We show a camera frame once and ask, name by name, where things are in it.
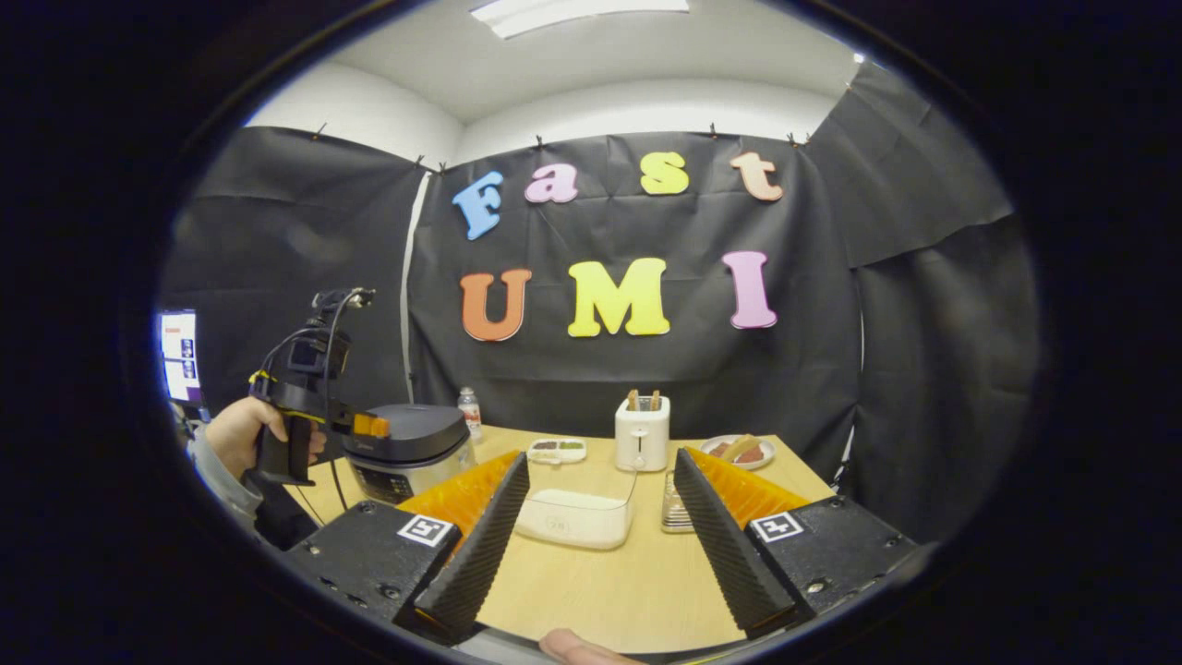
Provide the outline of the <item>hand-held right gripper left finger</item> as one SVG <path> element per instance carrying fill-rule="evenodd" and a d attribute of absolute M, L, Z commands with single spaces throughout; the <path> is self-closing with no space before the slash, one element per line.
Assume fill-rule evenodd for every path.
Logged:
<path fill-rule="evenodd" d="M 452 647 L 476 630 L 528 491 L 526 454 L 502 454 L 401 504 L 362 501 L 286 558 L 372 622 Z"/>

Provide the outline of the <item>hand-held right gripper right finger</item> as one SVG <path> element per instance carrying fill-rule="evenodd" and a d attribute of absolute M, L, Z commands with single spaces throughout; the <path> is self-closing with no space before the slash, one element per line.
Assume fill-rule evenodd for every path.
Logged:
<path fill-rule="evenodd" d="M 674 485 L 748 638 L 852 604 L 921 548 L 852 500 L 803 498 L 696 449 L 678 450 Z"/>

